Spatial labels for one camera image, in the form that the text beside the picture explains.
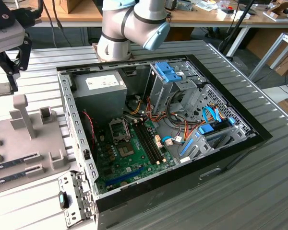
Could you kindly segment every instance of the red wire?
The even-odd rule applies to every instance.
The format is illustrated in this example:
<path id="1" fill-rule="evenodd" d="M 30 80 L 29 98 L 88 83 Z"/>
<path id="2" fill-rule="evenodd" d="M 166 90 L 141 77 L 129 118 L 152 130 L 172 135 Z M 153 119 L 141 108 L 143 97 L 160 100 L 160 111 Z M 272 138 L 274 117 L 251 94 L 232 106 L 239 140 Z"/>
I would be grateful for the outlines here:
<path id="1" fill-rule="evenodd" d="M 93 138 L 92 149 L 93 149 L 93 148 L 94 148 L 94 143 L 95 143 L 95 140 L 94 140 L 94 135 L 95 135 L 95 133 L 94 133 L 93 122 L 92 122 L 92 119 L 90 118 L 90 116 L 89 116 L 86 112 L 82 111 L 82 113 L 84 113 L 84 114 L 86 115 L 86 117 L 90 120 L 90 123 L 91 123 L 91 128 L 92 128 L 92 133 L 93 133 L 93 135 L 92 135 L 92 138 Z"/>

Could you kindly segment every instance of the metal frame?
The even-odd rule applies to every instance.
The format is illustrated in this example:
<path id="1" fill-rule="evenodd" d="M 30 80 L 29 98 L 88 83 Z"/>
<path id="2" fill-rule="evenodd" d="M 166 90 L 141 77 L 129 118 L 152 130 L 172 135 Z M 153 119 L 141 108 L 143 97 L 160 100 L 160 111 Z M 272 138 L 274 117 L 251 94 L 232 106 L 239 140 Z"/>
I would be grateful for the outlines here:
<path id="1" fill-rule="evenodd" d="M 279 46 L 282 44 L 283 41 L 288 43 L 288 34 L 287 33 L 282 33 L 278 37 L 278 39 L 273 43 L 271 48 L 267 51 L 265 56 L 258 63 L 258 65 L 255 67 L 253 72 L 249 75 L 250 80 L 253 80 L 256 77 L 256 75 L 263 68 L 263 66 L 270 59 L 270 57 L 274 54 L 274 52 L 279 48 Z M 287 53 L 288 53 L 288 46 L 284 49 L 284 51 L 280 54 L 280 56 L 273 62 L 273 64 L 271 65 L 271 68 L 274 69 L 279 64 L 279 62 L 283 59 L 285 54 L 287 54 Z"/>

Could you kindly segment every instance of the wire bundle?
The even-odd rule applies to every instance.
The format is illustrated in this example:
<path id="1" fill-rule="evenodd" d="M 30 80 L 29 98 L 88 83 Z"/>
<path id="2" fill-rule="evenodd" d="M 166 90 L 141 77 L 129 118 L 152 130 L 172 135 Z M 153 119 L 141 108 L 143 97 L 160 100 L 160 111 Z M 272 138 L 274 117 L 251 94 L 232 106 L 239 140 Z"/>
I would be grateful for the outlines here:
<path id="1" fill-rule="evenodd" d="M 89 119 L 90 123 L 91 123 L 91 128 L 92 128 L 92 139 L 93 139 L 93 144 L 92 144 L 92 149 L 94 148 L 94 136 L 95 136 L 95 133 L 94 133 L 94 125 L 93 125 L 93 121 L 92 121 L 92 118 L 89 116 L 89 114 L 87 114 L 85 111 L 82 111 L 82 113 Z"/>

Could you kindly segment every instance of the aluminum workbench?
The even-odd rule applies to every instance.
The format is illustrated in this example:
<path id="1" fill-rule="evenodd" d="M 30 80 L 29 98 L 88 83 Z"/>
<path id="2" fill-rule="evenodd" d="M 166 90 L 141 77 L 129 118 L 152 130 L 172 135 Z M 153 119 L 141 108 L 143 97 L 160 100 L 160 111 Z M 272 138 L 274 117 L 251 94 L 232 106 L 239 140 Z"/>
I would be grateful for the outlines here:
<path id="1" fill-rule="evenodd" d="M 155 52 L 132 46 L 136 58 L 194 54 L 274 136 L 233 169 L 112 229 L 288 230 L 288 116 L 216 49 L 204 41 L 164 43 Z M 8 52 L 15 57 L 16 52 Z M 91 47 L 33 50 L 18 80 L 28 111 L 51 106 L 58 115 L 71 169 L 76 164 L 55 67 L 97 62 Z M 7 81 L 0 69 L 0 82 Z M 12 97 L 0 97 L 0 119 L 9 117 Z M 0 229 L 66 229 L 57 175 L 0 193 Z M 74 229 L 93 230 L 87 221 Z"/>

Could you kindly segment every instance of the blue pcie slot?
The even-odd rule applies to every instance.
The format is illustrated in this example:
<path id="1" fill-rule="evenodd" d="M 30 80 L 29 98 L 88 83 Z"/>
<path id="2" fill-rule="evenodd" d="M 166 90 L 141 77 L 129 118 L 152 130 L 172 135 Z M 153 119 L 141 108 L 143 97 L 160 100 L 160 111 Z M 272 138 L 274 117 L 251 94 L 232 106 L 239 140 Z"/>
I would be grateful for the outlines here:
<path id="1" fill-rule="evenodd" d="M 181 156 L 181 157 L 186 153 L 187 149 L 190 147 L 190 145 L 191 145 L 192 143 L 193 143 L 193 139 L 190 139 L 189 142 L 188 142 L 188 144 L 186 145 L 186 147 L 181 151 L 181 153 L 180 153 L 180 156 Z"/>
<path id="2" fill-rule="evenodd" d="M 144 167 L 139 168 L 139 169 L 137 169 L 137 170 L 135 170 L 135 171 L 133 171 L 133 172 L 130 172 L 130 173 L 126 174 L 126 175 L 120 176 L 120 177 L 118 177 L 118 178 L 115 178 L 115 179 L 106 181 L 106 186 L 111 185 L 111 184 L 117 184 L 117 183 L 119 183 L 119 182 L 121 182 L 121 181 L 128 180 L 128 179 L 130 179 L 130 178 L 132 178 L 132 177 L 134 177 L 134 176 L 137 176 L 137 175 L 140 174 L 140 172 L 141 172 L 143 169 L 144 169 Z"/>

